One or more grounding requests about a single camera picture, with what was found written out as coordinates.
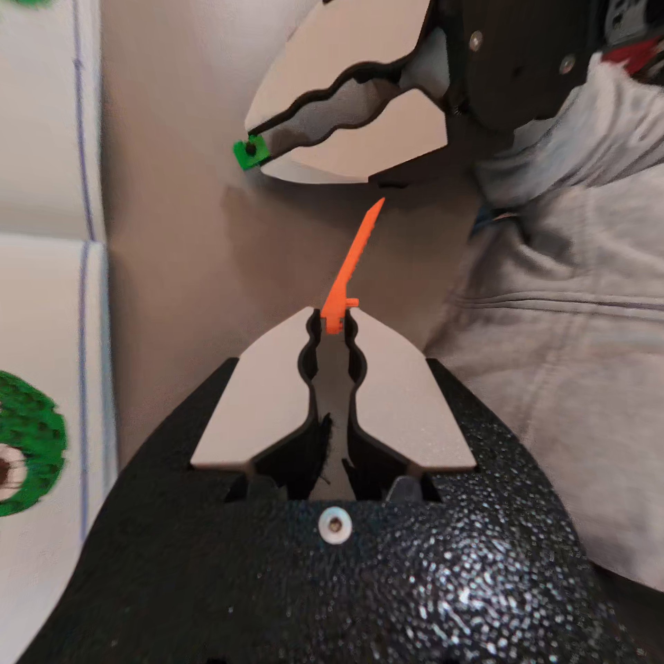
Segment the orange lego brick separator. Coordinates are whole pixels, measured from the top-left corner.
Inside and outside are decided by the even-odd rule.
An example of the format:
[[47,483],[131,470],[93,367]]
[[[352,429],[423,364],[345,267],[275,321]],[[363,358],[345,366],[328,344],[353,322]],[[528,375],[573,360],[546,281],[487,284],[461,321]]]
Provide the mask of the orange lego brick separator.
[[325,332],[328,335],[340,334],[343,331],[346,310],[359,306],[357,298],[348,296],[347,287],[367,246],[384,203],[385,198],[381,198],[366,212],[322,307],[321,318],[325,321]]

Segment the lego instruction booklet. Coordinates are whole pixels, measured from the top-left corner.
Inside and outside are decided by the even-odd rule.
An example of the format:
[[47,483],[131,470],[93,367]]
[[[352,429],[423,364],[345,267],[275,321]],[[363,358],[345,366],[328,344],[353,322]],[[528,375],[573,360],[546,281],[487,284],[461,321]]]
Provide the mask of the lego instruction booklet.
[[1,2],[1,662],[60,600],[118,476],[100,1]]

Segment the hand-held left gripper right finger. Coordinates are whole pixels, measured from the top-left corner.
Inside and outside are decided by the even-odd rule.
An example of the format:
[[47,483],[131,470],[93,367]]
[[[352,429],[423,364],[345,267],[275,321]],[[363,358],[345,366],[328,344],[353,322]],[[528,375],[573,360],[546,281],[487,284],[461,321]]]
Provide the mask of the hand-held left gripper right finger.
[[358,501],[382,501],[394,482],[474,471],[477,461],[424,354],[360,309],[344,323],[353,381],[344,470]]

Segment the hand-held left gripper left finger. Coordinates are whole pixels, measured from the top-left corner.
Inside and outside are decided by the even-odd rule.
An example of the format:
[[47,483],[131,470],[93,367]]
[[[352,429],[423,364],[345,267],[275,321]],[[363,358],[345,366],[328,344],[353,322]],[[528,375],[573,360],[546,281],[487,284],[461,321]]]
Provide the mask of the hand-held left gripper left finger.
[[320,339],[320,311],[309,306],[240,355],[191,457],[195,469],[270,477],[290,499],[310,496],[325,463],[313,386]]

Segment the green lego piece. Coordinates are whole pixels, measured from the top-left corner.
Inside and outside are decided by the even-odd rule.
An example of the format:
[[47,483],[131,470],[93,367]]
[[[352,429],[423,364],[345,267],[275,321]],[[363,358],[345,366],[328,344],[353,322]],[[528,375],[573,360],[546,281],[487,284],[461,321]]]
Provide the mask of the green lego piece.
[[271,160],[271,153],[262,136],[248,136],[233,145],[233,154],[242,170],[250,170]]

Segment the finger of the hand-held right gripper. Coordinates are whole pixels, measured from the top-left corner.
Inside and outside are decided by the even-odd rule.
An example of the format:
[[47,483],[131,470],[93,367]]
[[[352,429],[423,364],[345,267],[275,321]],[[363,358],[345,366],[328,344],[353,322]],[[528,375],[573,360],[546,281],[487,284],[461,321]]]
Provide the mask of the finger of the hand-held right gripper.
[[423,90],[412,88],[367,123],[336,128],[320,143],[295,147],[264,163],[261,173],[303,185],[365,184],[447,144],[444,111]]
[[447,137],[439,1],[318,1],[279,51],[248,137]]

